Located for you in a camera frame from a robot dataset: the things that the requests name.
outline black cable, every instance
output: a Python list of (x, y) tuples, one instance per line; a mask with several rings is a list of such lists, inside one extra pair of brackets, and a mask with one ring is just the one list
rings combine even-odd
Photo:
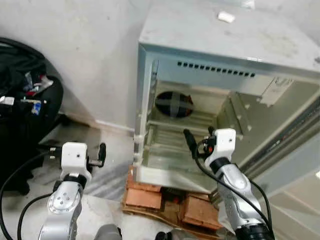
[(20, 217), (19, 217), (19, 222), (18, 222), (18, 228), (17, 228), (17, 232), (16, 232), (16, 235), (17, 235), (17, 238), (18, 240), (22, 240), (21, 238), (21, 229), (22, 229), (22, 222), (24, 220), (24, 216), (26, 214), (26, 211), (28, 210), (28, 208), (33, 204), (35, 203), (36, 201), (40, 200), (40, 199), (44, 199), (44, 198), (47, 198), (51, 195), (52, 193), (48, 193), (48, 194), (45, 194), (45, 195), (42, 195), (42, 196), (38, 196), (36, 197), (35, 199), (31, 200), (27, 205), (25, 205), (25, 207), (23, 208), (21, 214), (20, 214)]
[(200, 145), (202, 145), (203, 142), (199, 142), (197, 144), (197, 147), (194, 151), (194, 160), (195, 163), (197, 164), (197, 166), (200, 168), (200, 170), (206, 174), (207, 176), (209, 176), (210, 178), (212, 178), (213, 180), (215, 180), (217, 183), (221, 184), (222, 186), (224, 186), (225, 188), (229, 189), (230, 191), (234, 192), (236, 195), (238, 195), (240, 198), (242, 198), (247, 204), (249, 204), (263, 219), (263, 221), (265, 222), (266, 226), (268, 227), (270, 233), (272, 234), (272, 237), (275, 238), (272, 226), (270, 225), (270, 222), (268, 221), (268, 219), (266, 218), (266, 216), (249, 200), (247, 199), (245, 196), (243, 196), (240, 192), (238, 192), (237, 190), (234, 190), (232, 187), (228, 186), (227, 184), (225, 184), (223, 181), (221, 181), (220, 179), (218, 179), (215, 175), (213, 175), (209, 170), (207, 170), (206, 168), (204, 168), (201, 163), (199, 162), (199, 158), (198, 158), (198, 149), (200, 147)]
[(263, 199), (264, 199), (264, 202), (265, 202), (265, 206), (266, 206), (266, 212), (267, 212), (267, 215), (268, 215), (268, 221), (269, 221), (269, 224), (272, 228), (272, 218), (271, 218), (271, 209), (270, 209), (270, 204), (269, 204), (269, 200), (264, 192), (264, 190), (258, 185), (256, 184), (253, 180), (251, 180), (249, 178), (249, 181), (252, 185), (254, 185), (258, 190), (259, 192), (261, 193), (261, 195), (263, 196)]
[(10, 234), (7, 231), (7, 228), (5, 226), (5, 222), (4, 222), (4, 216), (3, 216), (3, 212), (2, 212), (2, 198), (4, 195), (4, 191), (5, 191), (5, 187), (8, 184), (8, 182), (21, 170), (23, 169), (25, 166), (29, 165), (30, 163), (32, 163), (33, 161), (37, 160), (39, 157), (46, 155), (47, 152), (42, 152), (40, 154), (38, 154), (37, 156), (34, 156), (32, 158), (30, 158), (28, 161), (26, 161), (24, 164), (22, 164), (17, 170), (15, 170), (3, 183), (1, 189), (0, 189), (0, 227), (1, 230), (3, 232), (3, 235), (5, 236), (5, 238), (7, 240), (13, 240), (13, 238), (10, 236)]

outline tile floor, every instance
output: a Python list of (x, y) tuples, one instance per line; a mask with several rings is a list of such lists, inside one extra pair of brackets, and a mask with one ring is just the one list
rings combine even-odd
[[(86, 185), (85, 193), (109, 200), (121, 201), (127, 179), (128, 166), (133, 161), (133, 137), (124, 133), (91, 128), (72, 122), (68, 126), (60, 125), (52, 131), (42, 143), (61, 146), (65, 142), (82, 142), (88, 145), (88, 155), (92, 159), (98, 156), (99, 145), (106, 144), (106, 161), (102, 168), (95, 167), (92, 181)], [(46, 159), (43, 167), (32, 171), (32, 182), (52, 185), (60, 176), (58, 159)]]

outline white wall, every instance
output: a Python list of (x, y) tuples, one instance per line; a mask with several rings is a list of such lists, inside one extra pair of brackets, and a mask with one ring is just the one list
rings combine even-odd
[[(0, 36), (35, 47), (49, 59), (65, 87), (63, 111), (85, 122), (131, 129), (137, 42), (152, 1), (0, 0)], [(319, 2), (258, 0), (256, 8), (294, 19), (320, 44)]]

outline fridge top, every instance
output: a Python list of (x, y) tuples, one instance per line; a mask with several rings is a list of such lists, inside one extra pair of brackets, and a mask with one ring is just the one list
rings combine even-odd
[[(220, 11), (235, 20), (218, 20)], [(320, 76), (320, 47), (293, 23), (273, 13), (209, 0), (155, 1), (139, 43), (303, 69)]]

